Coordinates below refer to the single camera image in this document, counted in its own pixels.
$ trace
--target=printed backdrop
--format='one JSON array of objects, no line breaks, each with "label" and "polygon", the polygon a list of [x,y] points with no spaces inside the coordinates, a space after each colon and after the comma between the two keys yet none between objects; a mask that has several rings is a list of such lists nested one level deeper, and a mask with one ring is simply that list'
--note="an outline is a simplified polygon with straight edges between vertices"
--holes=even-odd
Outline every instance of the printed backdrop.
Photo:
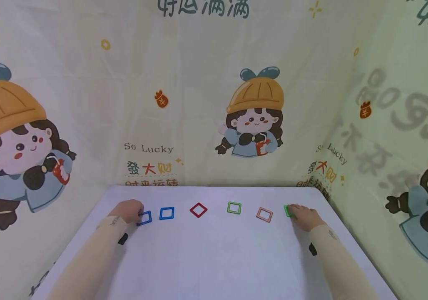
[{"label": "printed backdrop", "polygon": [[317,187],[428,299],[428,0],[0,0],[0,300],[110,184]]}]

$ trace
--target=blue dress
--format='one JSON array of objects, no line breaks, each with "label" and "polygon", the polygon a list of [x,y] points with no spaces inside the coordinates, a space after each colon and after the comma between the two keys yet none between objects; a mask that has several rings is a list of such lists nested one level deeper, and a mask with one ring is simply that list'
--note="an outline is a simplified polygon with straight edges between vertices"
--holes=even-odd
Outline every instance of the blue dress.
[{"label": "blue dress", "polygon": [[[237,132],[237,130],[234,130],[232,128],[227,129],[226,133],[224,133],[224,137],[226,138],[226,140],[230,143],[231,146],[234,147],[234,149],[232,150],[232,155],[242,158],[257,157],[256,142],[250,142],[247,145],[240,145],[240,136],[241,133]],[[271,142],[268,143],[266,146],[266,151],[268,153],[274,152],[275,149],[277,149],[277,140],[275,136],[273,135],[273,133],[268,131],[266,139],[271,140]]]},{"label": "blue dress", "polygon": [[[67,174],[72,171],[72,159],[58,150],[51,151],[56,158],[64,161],[64,169]],[[37,163],[42,165],[44,159]],[[48,172],[45,174],[45,180],[42,187],[38,190],[31,190],[25,185],[22,179],[24,172],[16,175],[0,176],[0,199],[13,201],[27,201],[31,212],[37,212],[51,204],[59,198],[65,185],[57,177]]]}]

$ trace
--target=hand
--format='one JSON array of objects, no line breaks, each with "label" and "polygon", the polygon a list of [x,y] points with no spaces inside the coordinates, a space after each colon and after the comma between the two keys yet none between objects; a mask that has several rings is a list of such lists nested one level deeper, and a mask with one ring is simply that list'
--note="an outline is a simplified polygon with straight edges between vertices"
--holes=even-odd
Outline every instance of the hand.
[{"label": "hand", "polygon": [[292,218],[294,224],[299,226],[304,231],[311,231],[319,225],[325,225],[315,209],[310,209],[302,205],[290,204],[287,206],[287,212],[294,215]]},{"label": "hand", "polygon": [[144,212],[144,205],[134,199],[119,202],[108,217],[121,217],[126,223],[141,223],[139,214]]},{"label": "hand", "polygon": [[221,133],[221,135],[224,135],[227,131],[226,123],[222,124],[217,128],[217,132]]},{"label": "hand", "polygon": [[267,153],[266,147],[267,147],[266,143],[261,146],[261,154],[266,154]]}]

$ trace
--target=beige arm sleeve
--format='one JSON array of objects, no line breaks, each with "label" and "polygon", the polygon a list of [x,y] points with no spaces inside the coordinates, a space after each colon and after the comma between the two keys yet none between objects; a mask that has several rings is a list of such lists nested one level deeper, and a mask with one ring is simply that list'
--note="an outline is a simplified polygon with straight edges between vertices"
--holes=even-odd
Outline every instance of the beige arm sleeve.
[{"label": "beige arm sleeve", "polygon": [[378,300],[366,275],[329,226],[315,227],[309,238],[334,300]]},{"label": "beige arm sleeve", "polygon": [[127,229],[121,217],[104,218],[57,279],[48,300],[94,299],[117,242]]}]

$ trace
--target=square frame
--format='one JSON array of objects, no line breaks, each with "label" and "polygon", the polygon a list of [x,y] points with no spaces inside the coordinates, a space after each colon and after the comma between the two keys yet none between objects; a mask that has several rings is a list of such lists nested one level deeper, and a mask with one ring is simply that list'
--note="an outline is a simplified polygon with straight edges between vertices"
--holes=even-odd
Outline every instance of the square frame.
[{"label": "square frame", "polygon": [[[235,211],[231,210],[231,205],[232,205],[232,204],[234,204],[234,205],[239,205],[239,211],[235,212]],[[231,213],[231,214],[240,215],[240,214],[241,214],[241,206],[242,206],[242,204],[241,204],[241,203],[237,203],[237,202],[231,202],[231,201],[229,201],[229,202],[227,203],[227,212],[229,212],[229,213]]]},{"label": "square frame", "polygon": [[[196,212],[194,211],[194,209],[198,206],[201,206],[204,211],[200,214],[196,214]],[[200,218],[202,215],[204,215],[204,213],[207,211],[207,207],[205,207],[204,205],[201,204],[201,202],[198,202],[196,205],[194,205],[191,209],[189,209],[190,212],[192,212],[193,215],[195,215],[197,218]]]},{"label": "square frame", "polygon": [[289,218],[295,218],[296,217],[296,215],[294,215],[294,214],[292,214],[292,215],[289,214],[289,212],[287,211],[287,205],[284,205],[284,211],[286,212],[287,217],[289,217]]},{"label": "square frame", "polygon": [[[265,211],[265,212],[269,213],[269,218],[266,219],[266,218],[261,217],[261,211]],[[257,212],[256,217],[258,217],[262,221],[266,221],[267,223],[271,223],[271,219],[273,218],[273,212],[271,212],[270,210],[265,209],[263,207],[259,207],[259,211]]]},{"label": "square frame", "polygon": [[147,214],[149,216],[149,220],[137,224],[138,226],[141,226],[141,225],[144,225],[144,224],[147,224],[147,223],[151,223],[153,221],[153,218],[151,217],[151,211],[150,210],[148,210],[146,212],[143,212],[142,214],[139,214],[139,216],[145,215],[145,214]]},{"label": "square frame", "polygon": [[[162,212],[165,210],[170,209],[172,211],[172,215],[170,215],[169,217],[163,217],[162,216]],[[159,212],[159,220],[169,220],[169,219],[174,219],[174,207],[170,206],[170,207],[163,207],[161,208],[161,211]]]}]

